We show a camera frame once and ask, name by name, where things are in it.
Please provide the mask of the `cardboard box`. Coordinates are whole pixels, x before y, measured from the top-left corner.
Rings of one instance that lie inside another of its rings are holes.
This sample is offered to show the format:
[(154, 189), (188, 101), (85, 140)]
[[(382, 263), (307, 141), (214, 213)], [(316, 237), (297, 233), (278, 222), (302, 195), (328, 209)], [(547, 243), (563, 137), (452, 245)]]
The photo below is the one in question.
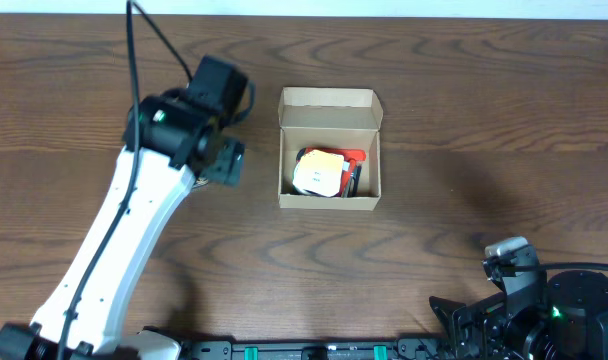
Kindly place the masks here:
[[(285, 87), (278, 106), (279, 205), (293, 209), (374, 210), (381, 199), (383, 115), (372, 89)], [(306, 147), (365, 151), (357, 195), (328, 198), (298, 194), (293, 188), (296, 155)]]

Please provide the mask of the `yellow sticky note pad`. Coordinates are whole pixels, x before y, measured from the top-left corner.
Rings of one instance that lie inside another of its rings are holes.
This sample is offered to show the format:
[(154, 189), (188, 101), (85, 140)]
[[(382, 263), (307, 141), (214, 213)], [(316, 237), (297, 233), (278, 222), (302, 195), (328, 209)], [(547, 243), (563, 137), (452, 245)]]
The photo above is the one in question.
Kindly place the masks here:
[(304, 154), (296, 165), (293, 185), (307, 193), (333, 197), (340, 192), (344, 157), (321, 150)]

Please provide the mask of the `orange utility knife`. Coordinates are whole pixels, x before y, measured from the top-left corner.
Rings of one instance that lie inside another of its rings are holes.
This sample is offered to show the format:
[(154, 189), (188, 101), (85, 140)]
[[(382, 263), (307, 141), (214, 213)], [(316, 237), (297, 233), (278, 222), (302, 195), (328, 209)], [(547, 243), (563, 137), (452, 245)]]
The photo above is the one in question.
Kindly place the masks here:
[(366, 160), (366, 152), (360, 149), (340, 149), (340, 148), (320, 148), (320, 147), (306, 147), (302, 148), (296, 155), (296, 161), (299, 162), (301, 158), (314, 150), (323, 151), (326, 153), (341, 155), (345, 162), (355, 161), (360, 164)]

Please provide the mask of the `black yellow correction tape dispenser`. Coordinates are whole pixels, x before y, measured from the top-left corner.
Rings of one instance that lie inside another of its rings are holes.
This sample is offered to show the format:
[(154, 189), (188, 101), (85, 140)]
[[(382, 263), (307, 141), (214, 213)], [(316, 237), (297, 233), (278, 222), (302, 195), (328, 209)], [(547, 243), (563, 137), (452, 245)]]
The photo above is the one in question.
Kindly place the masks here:
[(198, 178), (195, 180), (195, 182), (194, 182), (194, 184), (193, 184), (193, 186), (192, 186), (192, 189), (193, 189), (193, 190), (195, 190), (195, 189), (198, 189), (198, 188), (204, 187), (204, 186), (206, 186), (208, 183), (209, 183), (209, 180), (208, 180), (208, 179), (203, 178), (203, 177), (198, 177)]

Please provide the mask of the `white tape roll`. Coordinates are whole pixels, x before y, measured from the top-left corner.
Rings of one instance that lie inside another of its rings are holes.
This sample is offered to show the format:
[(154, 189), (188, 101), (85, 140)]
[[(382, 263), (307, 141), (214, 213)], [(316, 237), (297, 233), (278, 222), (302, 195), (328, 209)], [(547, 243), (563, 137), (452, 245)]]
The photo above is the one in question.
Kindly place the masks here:
[(297, 186), (295, 186), (295, 185), (293, 185), (293, 188), (294, 188), (294, 190), (295, 190), (295, 191), (296, 191), (298, 194), (300, 194), (300, 195), (305, 195), (305, 196), (310, 196), (310, 195), (311, 195), (311, 193), (310, 193), (310, 192), (308, 192), (308, 191), (306, 191), (306, 190), (303, 190), (303, 189), (300, 189), (299, 187), (297, 187)]

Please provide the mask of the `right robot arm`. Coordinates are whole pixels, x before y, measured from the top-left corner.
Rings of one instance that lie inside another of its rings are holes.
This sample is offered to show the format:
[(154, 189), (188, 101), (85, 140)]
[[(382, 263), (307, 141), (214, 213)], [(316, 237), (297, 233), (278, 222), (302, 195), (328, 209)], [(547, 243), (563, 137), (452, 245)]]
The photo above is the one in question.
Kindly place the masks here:
[(485, 249), (498, 293), (477, 303), (432, 296), (455, 359), (608, 359), (608, 264), (543, 264), (523, 237)]

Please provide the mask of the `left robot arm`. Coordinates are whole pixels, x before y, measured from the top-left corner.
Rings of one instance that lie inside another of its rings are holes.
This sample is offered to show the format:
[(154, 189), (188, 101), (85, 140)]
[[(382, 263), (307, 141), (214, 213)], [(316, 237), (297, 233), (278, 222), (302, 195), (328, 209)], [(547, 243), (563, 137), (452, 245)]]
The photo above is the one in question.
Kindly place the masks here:
[(254, 84), (204, 57), (184, 88), (128, 113), (109, 191), (71, 266), (28, 325), (0, 330), (1, 359), (183, 359), (190, 345), (144, 329), (124, 336), (138, 280), (168, 220), (199, 180), (235, 186), (244, 145), (222, 131), (243, 121)]

